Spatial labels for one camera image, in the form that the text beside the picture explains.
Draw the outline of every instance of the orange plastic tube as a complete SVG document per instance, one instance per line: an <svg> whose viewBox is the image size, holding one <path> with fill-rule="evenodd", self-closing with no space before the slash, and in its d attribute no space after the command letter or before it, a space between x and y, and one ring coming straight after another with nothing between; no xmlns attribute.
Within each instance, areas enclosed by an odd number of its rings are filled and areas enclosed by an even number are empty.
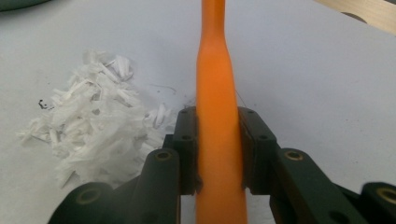
<svg viewBox="0 0 396 224"><path fill-rule="evenodd" d="M202 1L197 59L197 224L248 222L233 69L224 36L224 0Z"/></svg>

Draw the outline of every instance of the plastic shaving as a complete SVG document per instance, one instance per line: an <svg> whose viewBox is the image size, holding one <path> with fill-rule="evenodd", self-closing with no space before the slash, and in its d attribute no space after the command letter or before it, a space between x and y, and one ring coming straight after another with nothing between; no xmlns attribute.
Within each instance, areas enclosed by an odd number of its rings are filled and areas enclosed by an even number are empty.
<svg viewBox="0 0 396 224"><path fill-rule="evenodd" d="M84 65L69 80L69 90L54 90L54 108L33 119L18 135L51 144L61 159L60 187L71 175L82 183L118 185L139 175L150 151L161 147L176 124L175 113L160 104L147 111L126 81L131 62L106 52L89 51Z"/></svg>

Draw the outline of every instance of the white table surface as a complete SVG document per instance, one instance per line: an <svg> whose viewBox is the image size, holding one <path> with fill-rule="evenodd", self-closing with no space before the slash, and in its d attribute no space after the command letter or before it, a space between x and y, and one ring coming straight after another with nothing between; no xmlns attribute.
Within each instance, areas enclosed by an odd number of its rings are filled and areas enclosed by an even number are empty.
<svg viewBox="0 0 396 224"><path fill-rule="evenodd" d="M148 106L179 110L195 95L200 15L200 1L183 0L57 0L0 13L0 223L46 223L73 188L56 186L50 147L22 147L15 132L66 87L82 53L133 59ZM229 0L226 33L237 90L282 147L307 152L348 189L396 185L395 36L310 0ZM248 204L249 223L273 221L267 197ZM193 198L182 213L194 221Z"/></svg>

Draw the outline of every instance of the white paper shreds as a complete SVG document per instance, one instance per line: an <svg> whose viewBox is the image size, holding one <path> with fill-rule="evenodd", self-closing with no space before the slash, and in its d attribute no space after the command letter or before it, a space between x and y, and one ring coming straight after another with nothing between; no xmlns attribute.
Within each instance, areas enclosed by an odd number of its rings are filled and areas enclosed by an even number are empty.
<svg viewBox="0 0 396 224"><path fill-rule="evenodd" d="M111 185L137 176L150 151L172 132L176 115L161 104L147 111L127 82L131 63L121 56L89 51L84 65L69 80L69 90L54 90L54 108L18 133L51 143L61 162L56 168L63 186L72 174L82 183Z"/></svg>

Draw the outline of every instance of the white workbench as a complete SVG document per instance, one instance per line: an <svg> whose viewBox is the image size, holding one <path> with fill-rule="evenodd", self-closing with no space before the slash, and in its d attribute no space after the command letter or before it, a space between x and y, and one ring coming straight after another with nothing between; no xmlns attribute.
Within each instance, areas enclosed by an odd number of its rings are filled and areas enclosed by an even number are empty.
<svg viewBox="0 0 396 224"><path fill-rule="evenodd" d="M197 0L58 0L0 13L0 223L45 223L73 188L56 186L50 147L22 147L15 132L66 87L82 53L133 59L148 106L179 110L195 94L200 13ZM396 185L395 36L311 0L230 0L226 23L237 90L282 147L307 152L348 189ZM249 223L271 222L265 197L248 203Z"/></svg>

